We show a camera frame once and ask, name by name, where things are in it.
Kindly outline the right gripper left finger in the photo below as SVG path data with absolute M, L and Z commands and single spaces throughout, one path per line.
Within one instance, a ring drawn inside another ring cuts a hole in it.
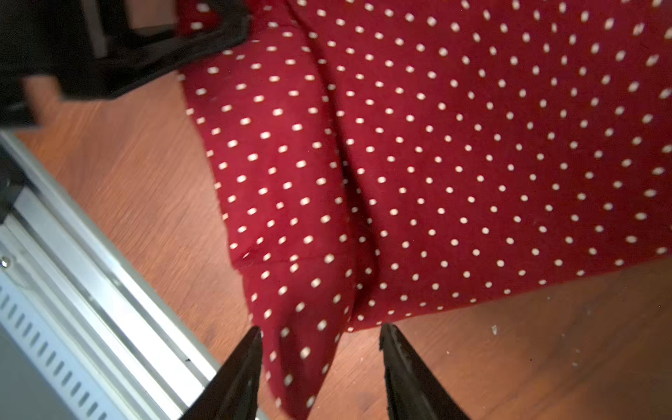
M 261 329 L 252 327 L 181 420 L 257 418 L 262 370 Z

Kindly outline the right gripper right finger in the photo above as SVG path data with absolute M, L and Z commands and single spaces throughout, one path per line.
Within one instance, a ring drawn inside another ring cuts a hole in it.
M 396 325 L 381 327 L 379 348 L 389 419 L 469 420 Z

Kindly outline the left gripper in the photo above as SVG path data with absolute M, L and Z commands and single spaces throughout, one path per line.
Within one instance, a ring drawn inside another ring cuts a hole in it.
M 73 100 L 115 99 L 247 38 L 242 1 L 207 1 L 220 21 L 191 35 L 175 24 L 137 30 L 123 1 L 1 3 L 1 126 L 35 126 L 24 79 L 51 75 Z

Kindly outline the red polka dot skirt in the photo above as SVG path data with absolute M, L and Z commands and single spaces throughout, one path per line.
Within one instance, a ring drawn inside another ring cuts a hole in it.
M 180 82 L 290 418 L 345 332 L 670 253 L 670 2 L 247 7 Z

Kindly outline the aluminium mounting rail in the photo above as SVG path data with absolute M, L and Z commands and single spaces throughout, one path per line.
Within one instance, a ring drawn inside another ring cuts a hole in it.
M 180 419 L 222 365 L 3 132 L 2 418 Z

